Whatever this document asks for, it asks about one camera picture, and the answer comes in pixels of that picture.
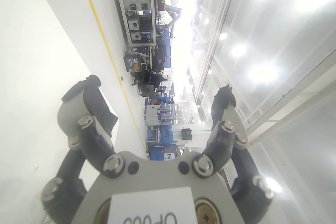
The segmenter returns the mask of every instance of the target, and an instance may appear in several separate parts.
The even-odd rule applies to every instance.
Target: black hole
[[[180,162],[178,167],[181,174],[186,175],[189,173],[189,165],[186,162]]]
[[[139,164],[137,162],[131,162],[128,166],[128,172],[131,175],[134,175],[138,172],[139,170]]]

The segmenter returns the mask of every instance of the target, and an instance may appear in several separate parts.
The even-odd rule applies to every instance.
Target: yellow floor line
[[[117,75],[117,78],[118,78],[118,80],[119,80],[119,84],[120,84],[121,89],[122,89],[122,91],[123,91],[123,93],[124,93],[124,96],[125,96],[125,99],[126,99],[126,103],[127,103],[127,105],[128,105],[129,111],[131,112],[131,116],[132,116],[132,118],[133,118],[133,122],[134,122],[134,124],[135,124],[136,129],[137,129],[136,131],[138,132],[138,135],[139,135],[141,144],[143,145],[143,148],[144,148],[144,150],[145,150],[145,152],[146,152],[145,145],[144,145],[143,140],[141,139],[141,135],[140,135],[140,133],[139,133],[139,129],[138,129],[137,122],[135,121],[135,118],[134,118],[134,115],[133,115],[131,106],[130,106],[129,101],[128,101],[128,99],[127,99],[125,89],[124,89],[124,87],[123,87],[123,84],[122,84],[122,82],[121,82],[120,76],[119,76],[119,74],[118,74],[117,67],[116,67],[116,65],[115,65],[115,63],[114,63],[114,59],[113,59],[113,57],[112,57],[112,54],[111,54],[110,48],[109,48],[109,46],[108,46],[108,43],[107,43],[105,34],[104,34],[104,32],[103,32],[102,25],[101,25],[101,23],[100,23],[100,21],[99,21],[99,18],[98,18],[96,9],[95,9],[95,7],[94,7],[94,5],[93,5],[92,0],[88,0],[88,1],[89,1],[89,3],[90,3],[90,6],[91,6],[91,9],[92,9],[93,15],[94,15],[94,17],[95,17],[95,19],[96,19],[96,22],[97,22],[99,31],[101,32],[102,38],[103,38],[103,40],[104,40],[105,47],[106,47],[106,50],[107,50],[107,52],[108,52],[109,58],[111,59],[111,62],[112,62],[112,64],[113,64],[113,68],[114,68],[115,74]]]

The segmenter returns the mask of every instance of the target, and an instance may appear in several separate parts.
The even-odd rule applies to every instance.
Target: white wall
[[[42,223],[40,192],[69,149],[61,97],[90,72],[46,0],[0,0],[0,44],[0,219]]]

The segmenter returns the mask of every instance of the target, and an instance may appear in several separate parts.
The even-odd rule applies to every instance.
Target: factory floor
[[[119,117],[119,128],[115,130],[117,135],[114,133],[112,138],[116,150],[132,151],[146,158],[144,121],[141,115],[144,100],[139,96],[137,87],[131,86],[130,74],[126,72],[123,61],[125,42],[116,2],[114,0],[92,0],[91,4],[89,0],[47,0],[47,2],[90,72],[101,79],[101,90]]]
[[[57,123],[61,98],[97,75],[119,121],[115,150],[147,159],[144,98],[123,61],[125,41],[114,0],[1,0],[1,195],[5,223],[46,223],[40,194],[69,147]],[[86,163],[88,189],[98,173]]]

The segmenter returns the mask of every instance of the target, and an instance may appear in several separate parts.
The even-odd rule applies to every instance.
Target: white label
[[[175,154],[174,153],[165,153],[165,160],[170,160],[175,158]]]
[[[195,224],[190,187],[114,194],[108,224]]]

